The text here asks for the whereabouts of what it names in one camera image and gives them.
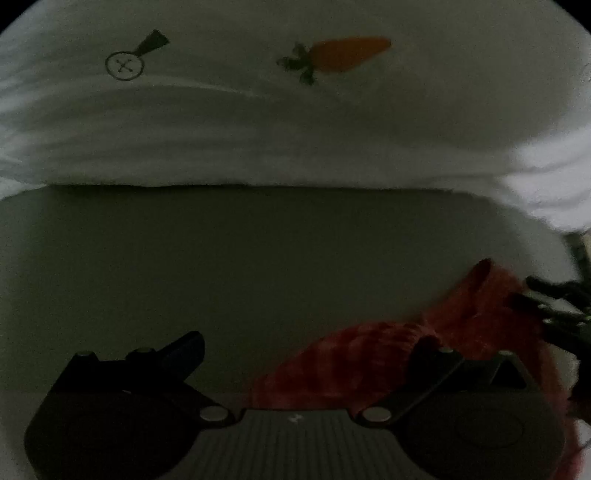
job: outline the red fabric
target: red fabric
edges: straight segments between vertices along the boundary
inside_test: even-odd
[[[425,336],[436,337],[469,359],[489,359],[499,350],[512,350],[563,419],[567,446],[554,480],[573,480],[580,456],[574,423],[566,417],[567,393],[540,339],[539,318],[508,306],[510,296],[521,290],[511,273],[483,260],[417,323],[364,323],[312,343],[255,381],[251,406],[348,408],[355,414],[404,384],[410,352]]]

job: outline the metal screw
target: metal screw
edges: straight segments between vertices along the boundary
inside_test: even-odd
[[[383,407],[366,408],[361,415],[371,423],[385,423],[392,418],[392,412]]]
[[[222,421],[228,417],[228,409],[219,405],[202,408],[199,416],[205,421]]]

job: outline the embroidered carrot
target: embroidered carrot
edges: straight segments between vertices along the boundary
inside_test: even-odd
[[[294,56],[283,57],[277,64],[286,70],[304,70],[300,81],[312,85],[314,71],[323,73],[346,72],[375,57],[392,45],[385,37],[350,37],[326,40],[313,44],[309,50],[296,43]]]

